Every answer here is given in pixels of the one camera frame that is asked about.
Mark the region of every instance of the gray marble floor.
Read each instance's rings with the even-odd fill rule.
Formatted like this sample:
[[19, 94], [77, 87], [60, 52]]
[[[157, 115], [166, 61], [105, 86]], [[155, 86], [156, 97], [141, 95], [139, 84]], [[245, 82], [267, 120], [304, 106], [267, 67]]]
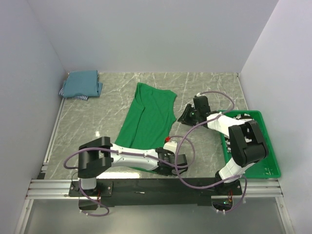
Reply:
[[[207, 90], [225, 92], [233, 98], [235, 109], [247, 109], [235, 73], [102, 73], [99, 80], [103, 82], [99, 98], [90, 98], [88, 101], [68, 99], [64, 102], [45, 179], [70, 179], [75, 170], [64, 169], [63, 161], [77, 151], [80, 145], [102, 136], [110, 137], [111, 142], [115, 141], [138, 82], [175, 92], [177, 98], [174, 113], [177, 119], [186, 104], [193, 102], [194, 95]], [[230, 102], [221, 95], [209, 94], [208, 100], [212, 110], [227, 109], [230, 106]], [[189, 129], [190, 126], [175, 122], [170, 133], [184, 135]], [[189, 139], [195, 145], [196, 160], [183, 176], [213, 177], [225, 165], [219, 133], [201, 127], [193, 131]], [[187, 142], [182, 146], [182, 152], [191, 160], [192, 150]], [[78, 157], [68, 163], [70, 166], [77, 164]], [[126, 167], [110, 168], [100, 175], [100, 178], [157, 177], [163, 176]]]

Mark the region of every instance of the green tray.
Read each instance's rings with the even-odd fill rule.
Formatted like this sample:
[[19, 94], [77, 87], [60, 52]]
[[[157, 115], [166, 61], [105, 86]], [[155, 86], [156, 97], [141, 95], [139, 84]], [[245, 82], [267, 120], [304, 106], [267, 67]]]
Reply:
[[[269, 155], [265, 159], [261, 160], [254, 166], [247, 169], [245, 176], [247, 178], [279, 178], [281, 176], [281, 171], [279, 169], [275, 153], [263, 121], [262, 114], [259, 111], [231, 111], [225, 115], [228, 117], [235, 117], [239, 114], [249, 114], [255, 121], [258, 122], [260, 129], [263, 133], [264, 139], [269, 148]], [[231, 159], [232, 154], [227, 152], [227, 146], [225, 143], [224, 135], [223, 134], [220, 135], [222, 141], [224, 160], [227, 163]]]

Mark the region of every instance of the blue folded cloth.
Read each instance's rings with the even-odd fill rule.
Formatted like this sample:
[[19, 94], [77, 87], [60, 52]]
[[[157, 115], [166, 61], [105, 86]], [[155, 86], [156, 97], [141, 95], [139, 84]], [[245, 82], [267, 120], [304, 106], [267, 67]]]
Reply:
[[[64, 90], [63, 90], [63, 88], [61, 88], [61, 90], [59, 91], [58, 95], [60, 95], [61, 97], [64, 97]], [[87, 101], [89, 99], [88, 96], [84, 96], [84, 95], [79, 95], [79, 96], [74, 96], [74, 97], [69, 97], [69, 98], [83, 100], [83, 101]]]
[[64, 98], [75, 96], [99, 97], [102, 83], [98, 82], [98, 71], [71, 72], [63, 85]]

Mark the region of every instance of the white enclosure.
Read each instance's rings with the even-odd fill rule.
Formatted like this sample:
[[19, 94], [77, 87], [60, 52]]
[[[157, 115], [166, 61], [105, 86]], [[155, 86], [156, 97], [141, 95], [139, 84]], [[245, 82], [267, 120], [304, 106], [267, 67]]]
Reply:
[[312, 1], [2, 0], [0, 21], [0, 233], [14, 232], [71, 70], [241, 73], [294, 228], [311, 232]]

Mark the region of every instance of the metal frame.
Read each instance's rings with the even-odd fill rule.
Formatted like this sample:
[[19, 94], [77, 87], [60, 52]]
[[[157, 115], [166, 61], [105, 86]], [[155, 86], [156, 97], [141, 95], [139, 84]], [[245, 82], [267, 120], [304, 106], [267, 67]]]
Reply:
[[294, 234], [295, 231], [293, 228], [292, 220], [291, 220], [289, 213], [288, 213], [288, 210], [286, 208], [284, 198], [283, 197], [276, 197], [275, 199], [277, 202], [278, 210], [279, 210], [279, 213], [281, 215], [286, 234]]
[[[41, 169], [42, 173], [46, 172], [48, 162], [50, 160], [51, 149], [53, 148], [54, 141], [55, 141], [55, 132], [59, 127], [59, 118], [63, 110], [64, 102], [65, 102], [65, 99], [63, 98], [60, 103], [57, 119], [54, 124], [53, 132], [51, 134], [49, 145], [48, 145], [45, 157], [44, 157], [44, 163]], [[65, 179], [65, 180], [33, 179], [29, 185], [29, 189], [25, 198], [24, 206], [21, 211], [19, 221], [15, 229], [15, 234], [24, 233], [27, 222], [28, 222], [28, 218], [31, 212], [31, 208], [33, 206], [33, 202], [35, 199], [86, 199], [85, 197], [80, 197], [80, 198], [69, 197], [68, 192], [70, 189], [70, 185], [71, 185], [71, 180], [69, 179]], [[244, 189], [244, 185], [245, 185], [244, 180], [241, 180], [242, 189]], [[295, 233], [290, 216], [288, 214], [288, 211], [284, 202], [283, 193], [281, 191], [278, 179], [249, 179], [245, 197], [247, 198], [249, 197], [258, 197], [258, 198], [275, 197], [286, 234]], [[211, 196], [211, 198], [212, 199], [227, 198], [227, 196]]]
[[[33, 179], [29, 185], [26, 199], [78, 199], [69, 197], [70, 179], [44, 180]], [[277, 179], [249, 179], [245, 197], [282, 197]], [[227, 196], [212, 196], [212, 198], [227, 198]]]
[[34, 200], [33, 199], [29, 199], [29, 200], [25, 200], [24, 205], [23, 205], [23, 209], [21, 211], [21, 214], [19, 216], [19, 221], [16, 225], [15, 228], [15, 234], [23, 234], [28, 222], [28, 218], [29, 218], [29, 214], [31, 211], [31, 208], [33, 206]]
[[59, 109], [58, 109], [57, 119], [55, 120], [55, 124], [54, 124], [54, 127], [53, 127], [53, 131], [52, 131], [52, 134], [51, 134], [51, 137], [50, 137], [50, 141], [49, 141], [49, 144], [48, 144], [47, 151], [45, 153], [45, 157], [44, 157], [43, 163], [49, 163], [50, 156], [51, 156], [51, 149], [53, 148], [54, 141], [55, 141], [55, 132], [59, 128], [59, 117], [60, 117], [60, 115], [62, 113], [64, 102], [65, 102], [65, 99], [62, 98], [62, 101], [60, 102], [60, 106], [59, 106]]

